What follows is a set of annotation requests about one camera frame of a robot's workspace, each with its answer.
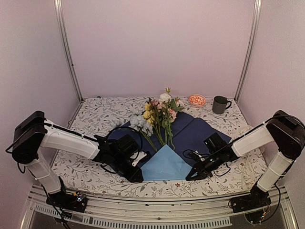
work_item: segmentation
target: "wall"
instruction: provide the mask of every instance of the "wall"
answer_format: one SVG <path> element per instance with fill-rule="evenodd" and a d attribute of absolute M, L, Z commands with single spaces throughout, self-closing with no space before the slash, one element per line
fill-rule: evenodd
<path fill-rule="evenodd" d="M 282 109 L 305 122 L 305 2 L 264 0 L 239 105 L 252 125 Z M 264 154 L 270 162 L 276 147 Z M 305 228 L 305 153 L 284 182 L 300 228 Z"/>
<path fill-rule="evenodd" d="M 254 0 L 65 0 L 84 97 L 173 94 L 233 97 Z"/>
<path fill-rule="evenodd" d="M 0 1 L 0 228 L 16 229 L 32 178 L 4 153 L 35 110 L 66 125 L 77 106 L 52 0 Z"/>

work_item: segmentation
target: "light blue cloth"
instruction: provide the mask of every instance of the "light blue cloth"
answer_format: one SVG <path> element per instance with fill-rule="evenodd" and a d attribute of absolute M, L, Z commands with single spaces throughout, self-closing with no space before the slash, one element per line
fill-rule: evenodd
<path fill-rule="evenodd" d="M 144 181 L 185 180 L 191 169 L 168 145 L 141 167 Z"/>

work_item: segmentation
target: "orange plate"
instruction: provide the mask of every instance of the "orange plate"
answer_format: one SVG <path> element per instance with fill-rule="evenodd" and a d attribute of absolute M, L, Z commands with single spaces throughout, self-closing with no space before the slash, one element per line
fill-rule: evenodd
<path fill-rule="evenodd" d="M 203 106 L 206 103 L 206 99 L 199 94 L 193 94 L 189 97 L 189 101 L 194 106 Z"/>

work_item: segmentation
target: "floral pattern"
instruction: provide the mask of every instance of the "floral pattern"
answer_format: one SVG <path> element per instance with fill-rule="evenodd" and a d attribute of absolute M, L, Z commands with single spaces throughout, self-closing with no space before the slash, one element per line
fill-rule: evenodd
<path fill-rule="evenodd" d="M 89 98 L 86 99 L 74 120 L 71 129 L 86 135 L 105 136 L 117 121 L 126 123 L 134 108 L 143 110 L 148 98 Z M 191 106 L 187 98 L 181 98 L 185 112 L 204 119 L 213 128 L 227 134 L 232 139 L 246 133 L 247 125 L 235 101 L 224 114 L 212 112 L 212 99 L 207 99 L 203 107 Z M 130 183 L 125 178 L 110 174 L 100 168 L 100 164 L 82 156 L 59 151 L 52 165 L 66 186 L 71 189 L 106 195 L 148 197 L 148 198 L 194 198 L 247 191 L 266 170 L 266 163 L 259 149 L 247 156 L 228 163 L 230 172 L 222 177 L 198 181 L 149 181 Z M 221 175 L 228 171 L 222 165 L 215 171 Z"/>

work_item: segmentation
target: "cup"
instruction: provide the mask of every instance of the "cup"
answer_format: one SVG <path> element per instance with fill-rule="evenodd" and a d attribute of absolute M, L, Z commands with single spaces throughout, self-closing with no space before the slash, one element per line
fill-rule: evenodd
<path fill-rule="evenodd" d="M 223 96 L 218 95 L 214 98 L 212 110 L 215 114 L 221 115 L 231 105 L 232 105 L 231 101 L 227 100 L 227 98 Z"/>

